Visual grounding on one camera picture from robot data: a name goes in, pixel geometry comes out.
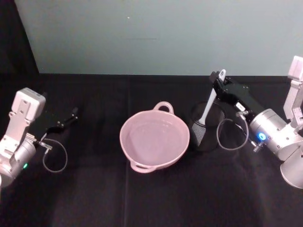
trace white spatula handle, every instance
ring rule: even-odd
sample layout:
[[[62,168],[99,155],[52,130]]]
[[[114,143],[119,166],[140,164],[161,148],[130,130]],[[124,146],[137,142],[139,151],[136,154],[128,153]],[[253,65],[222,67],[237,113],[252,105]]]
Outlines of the white spatula handle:
[[[219,73],[219,79],[221,81],[224,81],[225,80],[225,76],[226,76],[226,70],[221,70],[220,73]],[[212,92],[210,93],[210,96],[209,96],[209,99],[207,101],[207,104],[206,104],[205,110],[203,112],[203,115],[199,119],[199,123],[200,124],[205,125],[206,117],[207,117],[207,115],[209,113],[209,110],[212,107],[212,105],[213,105],[214,100],[216,99],[216,97],[217,97],[216,91],[214,89],[212,89]]]

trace pink bowl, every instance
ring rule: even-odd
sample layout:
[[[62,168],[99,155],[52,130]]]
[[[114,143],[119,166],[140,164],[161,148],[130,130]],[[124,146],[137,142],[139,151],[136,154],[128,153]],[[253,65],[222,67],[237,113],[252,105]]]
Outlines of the pink bowl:
[[[166,106],[169,112],[159,110]],[[121,128],[120,144],[131,167],[150,173],[177,162],[188,148],[189,129],[168,102],[129,118]]]

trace cable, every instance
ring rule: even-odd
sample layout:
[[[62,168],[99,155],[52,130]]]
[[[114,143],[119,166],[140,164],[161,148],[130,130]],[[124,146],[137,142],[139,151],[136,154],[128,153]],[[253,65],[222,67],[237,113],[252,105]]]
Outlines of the cable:
[[[45,168],[47,171],[49,171],[49,172],[51,172],[51,173],[54,173],[54,174],[57,174],[57,173],[62,172],[62,171],[66,168],[67,162],[68,162],[67,151],[66,151],[65,147],[64,147],[60,142],[58,142],[58,141],[56,141],[56,140],[44,139],[44,138],[43,138],[43,140],[48,140],[48,141],[52,141],[52,142],[55,142],[55,143],[59,144],[59,145],[63,148],[63,150],[64,150],[64,152],[65,152],[65,157],[66,157],[65,164],[64,164],[64,166],[63,166],[61,169],[59,169],[59,170],[51,170],[51,169],[48,168],[48,167],[46,166],[46,164],[45,164],[45,158],[46,158],[46,155],[47,155],[47,153],[48,153],[48,151],[49,151],[49,150],[47,149],[46,152],[44,153],[44,156],[43,156],[43,159],[42,159],[42,163],[43,163],[44,168]]]
[[[221,126],[224,122],[226,122],[226,121],[233,122],[232,119],[225,118],[225,119],[223,119],[222,121],[220,121],[220,123],[219,123],[219,125],[218,125],[218,127],[217,127],[217,140],[218,140],[218,144],[219,144],[219,146],[220,146],[221,148],[223,148],[223,149],[225,149],[225,150],[238,150],[238,149],[244,147],[245,144],[247,143],[248,138],[249,138],[250,131],[249,131],[249,129],[248,129],[248,124],[247,124],[247,122],[246,122],[246,120],[245,120],[245,117],[244,117],[243,115],[241,115],[240,117],[241,117],[241,119],[244,121],[245,127],[246,127],[246,137],[245,137],[245,141],[242,143],[242,145],[238,146],[237,148],[226,148],[226,147],[224,147],[224,146],[221,144],[220,139],[219,139],[219,128],[220,128],[220,126]]]

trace blue led light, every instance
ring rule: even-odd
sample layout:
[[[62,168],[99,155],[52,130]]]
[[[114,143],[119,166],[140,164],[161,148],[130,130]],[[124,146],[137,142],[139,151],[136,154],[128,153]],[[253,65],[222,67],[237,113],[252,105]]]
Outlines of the blue led light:
[[[259,137],[260,140],[266,140],[266,135],[265,135],[264,133],[261,133],[261,132],[260,132],[260,133],[258,134],[258,137]]]

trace black fabric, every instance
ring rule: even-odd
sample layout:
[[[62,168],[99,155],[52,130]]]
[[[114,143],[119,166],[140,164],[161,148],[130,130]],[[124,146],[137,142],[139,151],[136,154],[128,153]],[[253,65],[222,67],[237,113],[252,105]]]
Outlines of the black fabric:
[[[191,149],[173,166],[151,174],[134,172],[119,144],[119,131],[133,114],[170,102],[187,121],[191,107],[206,101],[208,77],[41,75],[36,79],[6,79],[0,86],[0,132],[8,123],[15,92],[29,87],[47,92],[43,115],[31,128],[41,133],[49,124],[80,108],[79,122],[62,135],[69,154],[67,169],[51,174],[43,169],[38,149],[16,181],[2,191],[0,226],[273,226],[303,225],[302,190],[289,186],[280,161],[268,150],[253,153]],[[235,77],[254,97],[280,116],[289,89],[282,77]],[[223,105],[227,117],[234,111]],[[236,147],[239,132],[226,126],[222,143]],[[60,165],[61,151],[51,159]]]
[[[1,77],[38,75],[38,68],[14,0],[0,0],[0,73]]]

